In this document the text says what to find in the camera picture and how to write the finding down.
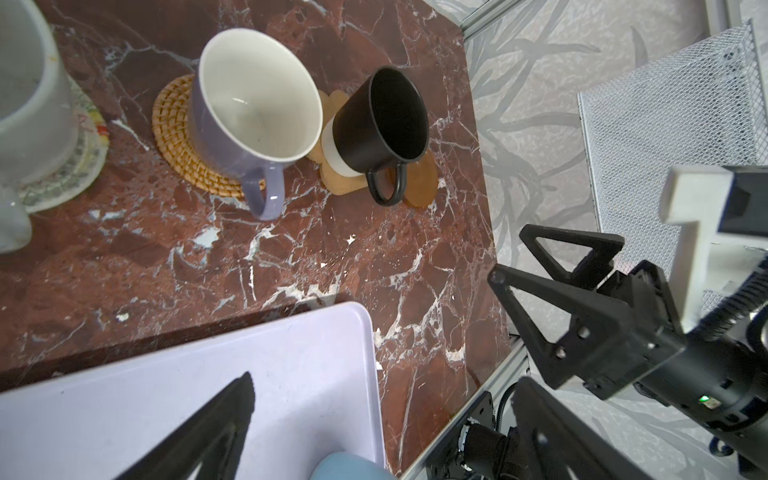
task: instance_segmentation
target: black mug handle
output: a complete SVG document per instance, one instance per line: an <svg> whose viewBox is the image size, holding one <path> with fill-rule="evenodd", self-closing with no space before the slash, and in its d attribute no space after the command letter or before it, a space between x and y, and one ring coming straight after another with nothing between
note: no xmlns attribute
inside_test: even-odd
<svg viewBox="0 0 768 480"><path fill-rule="evenodd" d="M392 192L392 196L389 199L382 197L381 193L379 193L379 187L376 185L376 172L366 172L368 190L370 190L371 195L373 195L373 200L376 200L376 203L383 205L384 207L391 207L402 200L402 196L406 192L407 167L407 164L397 164L397 167L395 167L395 191Z"/></svg>

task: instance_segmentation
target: metal mesh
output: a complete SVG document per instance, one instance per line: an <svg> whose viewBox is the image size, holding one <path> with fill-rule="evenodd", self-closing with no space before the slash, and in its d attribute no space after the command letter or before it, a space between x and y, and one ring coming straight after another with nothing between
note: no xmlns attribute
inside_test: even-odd
<svg viewBox="0 0 768 480"><path fill-rule="evenodd" d="M768 121L752 22L579 94L598 226L669 275L679 227L659 221L675 164L768 163ZM719 301L704 294L704 309Z"/></svg>

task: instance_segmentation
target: brown marble tabletop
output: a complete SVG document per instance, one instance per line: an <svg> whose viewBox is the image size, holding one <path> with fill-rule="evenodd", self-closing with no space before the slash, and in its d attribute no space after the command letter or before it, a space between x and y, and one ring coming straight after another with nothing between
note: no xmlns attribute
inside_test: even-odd
<svg viewBox="0 0 768 480"><path fill-rule="evenodd" d="M111 148L91 187L33 215L31 244L0 256L0 389L355 300L373 318L389 464L407 468L509 351L485 282L496 257L459 28L419 0L38 4ZM177 176L152 103L233 26L280 40L328 92L402 68L430 112L435 202L331 196L302 159L282 217L258 223Z"/></svg>

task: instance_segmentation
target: mug handle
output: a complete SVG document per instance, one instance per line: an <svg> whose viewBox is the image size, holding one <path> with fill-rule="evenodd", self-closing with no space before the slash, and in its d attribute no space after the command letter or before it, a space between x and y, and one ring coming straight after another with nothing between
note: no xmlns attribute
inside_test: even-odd
<svg viewBox="0 0 768 480"><path fill-rule="evenodd" d="M396 205L402 200L402 196L406 193L406 172L408 169L407 164L397 164L395 167L395 191L392 192L392 196L389 199L382 197L379 193L379 187L376 185L376 172L366 172L366 180L368 180L368 190L373 195L373 200L376 203L383 205L384 207L391 207Z"/></svg>
<svg viewBox="0 0 768 480"><path fill-rule="evenodd" d="M261 193L259 182L264 180L265 195ZM283 202L286 185L283 180L283 169L279 167L259 167L253 169L245 177L240 178L245 199L250 212L257 220L275 220L283 212Z"/></svg>
<svg viewBox="0 0 768 480"><path fill-rule="evenodd" d="M25 247L32 240L32 222L14 184L0 174L0 253Z"/></svg>

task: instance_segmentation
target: purple mug handle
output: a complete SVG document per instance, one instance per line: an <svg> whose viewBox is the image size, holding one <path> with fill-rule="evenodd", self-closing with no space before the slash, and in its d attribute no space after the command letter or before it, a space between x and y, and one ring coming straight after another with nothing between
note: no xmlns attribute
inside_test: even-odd
<svg viewBox="0 0 768 480"><path fill-rule="evenodd" d="M266 182L266 198L259 187L261 180ZM240 186L243 188L250 212L257 220L275 220L283 212L286 185L282 168L271 165L254 168L240 178Z"/></svg>

